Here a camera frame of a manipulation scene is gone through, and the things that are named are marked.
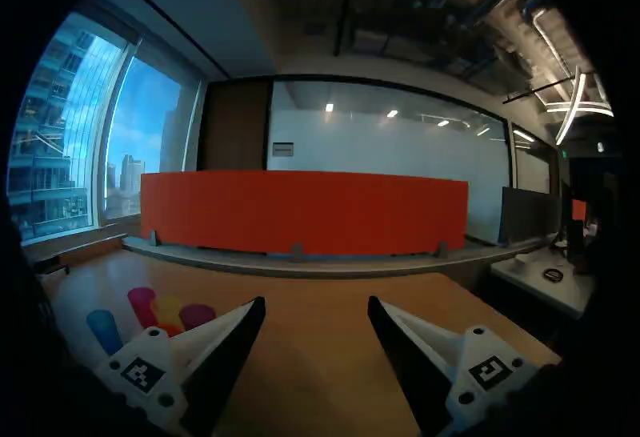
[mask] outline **orange partition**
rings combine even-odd
[[[388,255],[464,246],[468,183],[397,175],[214,170],[142,176],[142,236],[249,252]]]
[[[573,220],[582,220],[584,222],[586,220],[586,202],[576,200],[574,198],[572,207],[571,218]]]

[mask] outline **wall sign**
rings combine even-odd
[[[294,143],[293,142],[274,142],[273,156],[274,157],[293,157]]]

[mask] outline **window sill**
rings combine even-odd
[[[22,243],[22,251],[29,260],[39,261],[74,247],[94,243],[120,234],[139,236],[140,215],[131,215],[119,219],[118,222],[108,223],[104,227],[84,227],[31,239]]]

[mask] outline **sky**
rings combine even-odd
[[[116,186],[126,154],[142,160],[146,173],[159,171],[162,128],[167,112],[178,105],[179,95],[178,83],[133,59],[118,96],[106,156],[115,165]]]

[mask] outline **desk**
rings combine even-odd
[[[536,295],[573,319],[580,319],[595,289],[593,275],[576,275],[574,266],[548,247],[527,254],[527,264],[516,259],[491,264],[491,273]],[[562,281],[553,283],[542,276],[548,268],[560,270]]]
[[[442,274],[379,279],[282,279],[225,274],[115,251],[72,267],[51,288],[58,325],[75,355],[97,345],[85,324],[114,312],[126,333],[128,290],[148,286],[222,315],[256,295],[266,317],[215,434],[415,437],[418,426],[366,314],[380,299],[462,332],[484,324],[537,365],[559,357]]]

